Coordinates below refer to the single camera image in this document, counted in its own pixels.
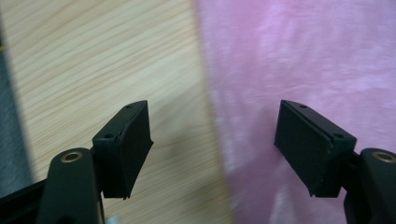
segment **pink fabric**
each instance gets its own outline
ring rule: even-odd
[[[396,1],[196,0],[236,223],[346,223],[273,146],[281,99],[396,152]]]

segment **black plastic part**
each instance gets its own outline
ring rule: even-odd
[[[102,211],[91,152],[73,148],[54,157],[36,223],[104,223]]]
[[[349,194],[353,194],[354,197],[364,197],[363,186],[359,178],[360,162],[360,156],[356,152],[353,152],[352,158],[341,165],[339,174],[341,186],[348,191]]]
[[[129,198],[153,144],[148,102],[125,106],[92,142],[100,190],[105,198]]]
[[[20,189],[0,200],[0,223],[35,223],[45,180]]]
[[[364,195],[362,197],[357,197],[356,194],[348,192],[344,199],[344,210],[347,224],[370,223],[371,210]]]
[[[338,196],[340,167],[353,157],[356,141],[310,107],[281,101],[275,145],[311,196]]]
[[[396,154],[366,148],[361,152],[361,183],[370,204],[370,223],[396,223]]]

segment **wood grain surface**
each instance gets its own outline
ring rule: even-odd
[[[193,3],[2,0],[8,64],[35,180],[122,106],[148,100],[152,139],[122,223],[232,223]]]

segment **gray surface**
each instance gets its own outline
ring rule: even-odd
[[[0,52],[0,198],[33,183],[4,52]]]

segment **screw hole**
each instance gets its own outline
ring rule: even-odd
[[[69,152],[66,155],[62,156],[61,161],[62,162],[72,162],[72,161],[78,160],[81,157],[82,157],[82,153],[79,151]]]
[[[373,152],[373,156],[384,162],[391,162],[391,163],[396,162],[396,158],[386,152],[376,151]]]
[[[340,133],[334,133],[334,136],[336,136],[337,138],[344,138],[344,136]]]

